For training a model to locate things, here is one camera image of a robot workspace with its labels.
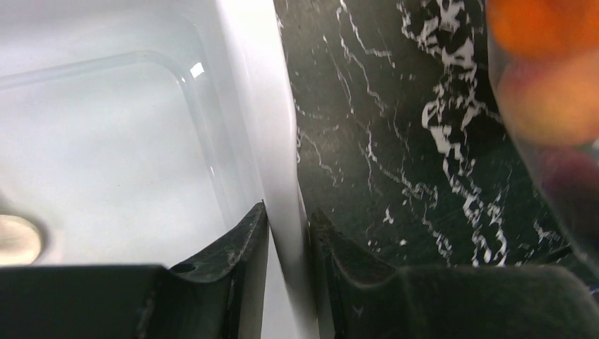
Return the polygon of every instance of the sink basin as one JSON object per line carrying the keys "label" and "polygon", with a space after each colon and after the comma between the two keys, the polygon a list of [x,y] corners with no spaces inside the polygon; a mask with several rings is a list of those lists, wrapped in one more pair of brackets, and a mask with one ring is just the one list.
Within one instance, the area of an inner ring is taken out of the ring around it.
{"label": "sink basin", "polygon": [[283,50],[247,2],[3,0],[0,214],[35,265],[171,266],[264,200],[263,338],[315,338]]}

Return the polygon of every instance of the white sink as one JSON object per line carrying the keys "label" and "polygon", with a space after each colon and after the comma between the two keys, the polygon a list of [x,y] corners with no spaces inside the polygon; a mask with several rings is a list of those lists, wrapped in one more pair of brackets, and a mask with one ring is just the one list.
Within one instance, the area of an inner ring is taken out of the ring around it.
{"label": "white sink", "polygon": [[0,2],[0,213],[34,264],[172,266],[263,199],[263,338],[316,338],[271,0]]}

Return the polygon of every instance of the metal drain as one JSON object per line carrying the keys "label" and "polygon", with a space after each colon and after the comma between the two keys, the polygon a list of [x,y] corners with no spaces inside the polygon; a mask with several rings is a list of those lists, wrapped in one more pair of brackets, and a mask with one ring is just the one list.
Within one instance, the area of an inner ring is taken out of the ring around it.
{"label": "metal drain", "polygon": [[31,222],[0,215],[0,266],[28,265],[42,251],[42,235]]}

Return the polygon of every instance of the white marble veining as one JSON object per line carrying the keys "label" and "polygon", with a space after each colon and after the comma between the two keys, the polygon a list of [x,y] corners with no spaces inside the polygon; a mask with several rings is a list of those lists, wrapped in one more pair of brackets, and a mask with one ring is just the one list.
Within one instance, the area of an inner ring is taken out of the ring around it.
{"label": "white marble veining", "polygon": [[300,140],[305,140],[306,142],[308,142],[313,148],[314,148],[314,152],[316,152],[316,156],[318,157],[318,161],[319,161],[319,167],[321,169],[323,169],[326,173],[326,175],[331,178],[331,180],[333,181],[332,185],[333,187],[337,187],[337,183],[338,182],[343,182],[344,177],[343,177],[343,170],[340,168],[338,171],[333,171],[333,169],[331,168],[331,166],[323,163],[322,160],[322,155],[320,153],[318,144],[316,144],[305,132],[303,132],[300,128],[297,129],[297,134],[300,137]]}
{"label": "white marble veining", "polygon": [[[365,91],[368,96],[371,97],[374,104],[379,109],[379,117],[385,117],[386,111],[389,110],[390,104],[385,102],[378,90],[374,89],[374,84],[371,84],[369,80],[369,75],[364,67],[364,64],[360,61],[357,56],[357,53],[350,51],[350,48],[345,42],[345,38],[342,34],[342,27],[344,25],[349,24],[351,27],[351,31],[354,35],[354,38],[358,41],[358,45],[361,47],[363,54],[367,57],[369,55],[374,55],[379,58],[386,58],[388,63],[394,69],[396,67],[395,62],[391,60],[391,52],[389,50],[378,50],[376,48],[367,47],[367,43],[360,37],[360,29],[354,21],[351,10],[348,8],[348,5],[344,2],[344,0],[340,0],[340,6],[336,10],[336,19],[339,23],[339,44],[343,49],[343,56],[348,64],[355,64],[358,66],[359,70],[362,71],[362,76],[366,85]],[[381,41],[384,45],[386,45],[384,38],[381,36]],[[345,76],[343,74],[338,74],[339,79],[345,82]],[[351,92],[349,92],[349,100],[350,104],[350,112],[355,117],[355,108],[351,103]],[[407,153],[410,152],[409,142],[406,138],[401,135],[401,132],[398,130],[396,125],[397,119],[397,109],[394,109],[393,115],[393,131],[398,139],[400,139],[405,146],[405,151]],[[403,162],[401,167],[393,169],[388,168],[384,163],[379,161],[379,157],[376,156],[376,136],[373,135],[371,124],[372,120],[369,120],[364,126],[364,123],[360,123],[359,125],[364,129],[364,132],[367,135],[367,143],[358,144],[358,148],[360,149],[361,154],[364,156],[367,161],[369,168],[369,175],[367,179],[368,187],[371,193],[382,195],[380,189],[376,187],[376,183],[373,177],[373,170],[378,170],[387,178],[393,180],[395,183],[399,184],[403,195],[406,197],[408,207],[410,212],[421,221],[422,225],[427,228],[428,233],[434,238],[435,243],[437,244],[437,249],[439,254],[446,260],[447,264],[451,264],[450,257],[452,253],[452,246],[450,244],[449,238],[446,237],[440,230],[438,230],[432,222],[427,217],[427,213],[429,210],[436,208],[438,203],[439,194],[437,191],[437,187],[435,185],[429,185],[426,183],[418,182],[413,183],[409,180],[405,175],[405,170],[403,168]],[[414,202],[417,201],[418,208],[415,208]],[[387,221],[391,221],[389,215],[385,216]],[[405,246],[408,242],[405,239],[401,240],[401,246]]]}
{"label": "white marble veining", "polygon": [[[468,157],[468,132],[466,127],[479,114],[486,114],[494,119],[499,119],[497,114],[489,111],[487,105],[475,98],[475,89],[478,81],[475,78],[478,65],[473,61],[474,39],[484,38],[477,35],[481,28],[473,26],[469,15],[464,15],[465,20],[460,21],[458,14],[465,11],[463,1],[437,0],[440,16],[425,21],[419,32],[414,32],[410,12],[402,3],[397,4],[397,9],[402,13],[402,33],[409,39],[414,40],[418,47],[440,60],[444,65],[444,73],[439,79],[439,84],[433,88],[437,95],[435,100],[428,102],[422,110],[422,127],[429,130],[434,139],[437,150],[444,156],[442,161],[443,172],[452,188],[452,192],[464,199],[463,212],[473,228],[472,242],[475,250],[472,256],[472,265],[479,266],[480,259],[485,263],[495,263],[503,266],[508,255],[508,240],[504,234],[503,225],[503,203],[502,193],[507,194],[509,185],[506,185],[497,194],[493,201],[485,201],[481,197],[482,189],[476,185],[470,174],[474,170],[476,159]],[[444,30],[455,33],[462,25],[468,25],[471,33],[465,42],[456,51],[449,52],[447,48],[438,41],[434,32]],[[468,93],[453,90],[454,85],[466,83]],[[457,108],[465,112],[460,130],[456,131],[444,118],[447,108]],[[450,138],[460,134],[461,142],[452,142]],[[490,219],[483,221],[483,214]],[[495,227],[497,232],[496,246],[481,234],[483,227]]]}

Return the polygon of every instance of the glass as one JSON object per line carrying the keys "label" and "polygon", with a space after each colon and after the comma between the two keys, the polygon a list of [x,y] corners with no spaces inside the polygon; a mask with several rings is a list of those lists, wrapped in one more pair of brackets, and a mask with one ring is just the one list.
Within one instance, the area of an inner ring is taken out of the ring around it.
{"label": "glass", "polygon": [[599,276],[599,1],[487,0],[508,132],[574,252]]}

